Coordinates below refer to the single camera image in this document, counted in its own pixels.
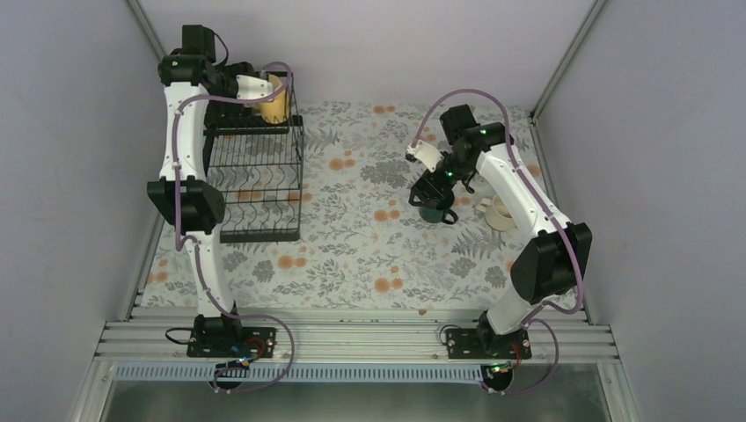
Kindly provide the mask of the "dark green mug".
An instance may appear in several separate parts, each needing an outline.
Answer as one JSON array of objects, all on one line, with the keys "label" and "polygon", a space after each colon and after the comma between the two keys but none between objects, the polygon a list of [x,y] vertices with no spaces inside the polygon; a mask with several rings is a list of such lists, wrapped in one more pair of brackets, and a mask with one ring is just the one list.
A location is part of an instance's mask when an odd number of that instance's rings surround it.
[{"label": "dark green mug", "polygon": [[458,222],[457,213],[451,209],[454,202],[454,199],[445,199],[439,202],[435,208],[420,207],[419,215],[425,222],[453,225]]}]

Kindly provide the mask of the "beige mug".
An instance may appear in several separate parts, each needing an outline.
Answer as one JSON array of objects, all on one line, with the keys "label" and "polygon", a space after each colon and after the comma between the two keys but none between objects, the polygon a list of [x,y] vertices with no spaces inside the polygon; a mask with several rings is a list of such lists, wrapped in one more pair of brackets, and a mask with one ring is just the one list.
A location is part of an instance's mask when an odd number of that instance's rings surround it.
[{"label": "beige mug", "polygon": [[507,232],[516,227],[516,223],[498,195],[483,198],[474,208],[483,215],[486,224],[495,231]]}]

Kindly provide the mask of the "yellow cup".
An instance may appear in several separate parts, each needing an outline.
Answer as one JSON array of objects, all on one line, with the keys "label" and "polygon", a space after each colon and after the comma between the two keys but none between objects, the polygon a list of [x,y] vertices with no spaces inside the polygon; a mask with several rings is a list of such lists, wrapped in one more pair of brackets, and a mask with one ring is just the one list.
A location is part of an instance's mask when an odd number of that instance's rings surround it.
[{"label": "yellow cup", "polygon": [[271,101],[257,104],[254,109],[267,124],[280,125],[289,118],[288,93],[282,88],[284,80],[279,76],[267,74],[267,80],[273,85],[273,92],[278,92],[278,95]]}]

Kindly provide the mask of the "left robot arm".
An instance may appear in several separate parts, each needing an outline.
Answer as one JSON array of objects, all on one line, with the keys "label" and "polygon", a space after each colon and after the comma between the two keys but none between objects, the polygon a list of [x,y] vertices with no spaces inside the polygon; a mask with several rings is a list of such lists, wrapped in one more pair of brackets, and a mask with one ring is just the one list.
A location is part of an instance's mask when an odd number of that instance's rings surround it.
[{"label": "left robot arm", "polygon": [[198,305],[190,339],[200,350],[231,356],[243,348],[245,332],[225,281],[219,248],[225,202],[207,181],[203,134],[210,100],[234,100],[240,89],[237,72],[216,58],[220,40],[204,25],[183,25],[180,47],[158,64],[167,105],[165,157],[147,194],[174,227],[176,249],[191,261]]}]

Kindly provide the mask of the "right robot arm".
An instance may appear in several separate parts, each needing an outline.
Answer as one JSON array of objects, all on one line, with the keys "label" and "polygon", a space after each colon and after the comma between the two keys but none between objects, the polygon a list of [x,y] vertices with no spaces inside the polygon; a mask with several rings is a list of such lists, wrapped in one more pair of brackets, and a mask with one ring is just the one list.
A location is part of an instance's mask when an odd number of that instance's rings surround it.
[{"label": "right robot arm", "polygon": [[451,107],[440,122],[450,151],[421,139],[406,149],[406,160],[426,168],[411,188],[410,204],[446,215],[456,183],[467,186],[479,175],[527,237],[510,269],[511,287],[478,322],[479,351],[497,358],[508,350],[509,334],[529,327],[543,307],[558,306],[554,297],[575,290],[576,304],[568,313],[580,309],[592,234],[587,224],[571,222],[540,189],[519,157],[507,122],[480,125],[467,105]]}]

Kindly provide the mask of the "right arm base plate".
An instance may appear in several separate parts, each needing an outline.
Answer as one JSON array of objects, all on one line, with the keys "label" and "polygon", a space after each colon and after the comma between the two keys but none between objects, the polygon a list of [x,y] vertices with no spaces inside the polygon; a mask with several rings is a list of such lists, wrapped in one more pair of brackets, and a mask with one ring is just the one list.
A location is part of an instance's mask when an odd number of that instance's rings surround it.
[{"label": "right arm base plate", "polygon": [[523,360],[532,357],[525,329],[496,334],[487,322],[477,322],[475,328],[447,324],[438,336],[451,360]]}]

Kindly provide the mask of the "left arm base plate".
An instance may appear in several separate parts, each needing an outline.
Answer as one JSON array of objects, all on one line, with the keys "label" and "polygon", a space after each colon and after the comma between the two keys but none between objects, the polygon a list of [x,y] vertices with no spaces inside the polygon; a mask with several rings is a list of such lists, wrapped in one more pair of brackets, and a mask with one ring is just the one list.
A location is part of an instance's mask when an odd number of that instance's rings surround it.
[{"label": "left arm base plate", "polygon": [[271,327],[245,327],[236,333],[194,331],[188,341],[186,355],[190,358],[220,358],[226,360],[256,360],[271,358],[277,330]]}]

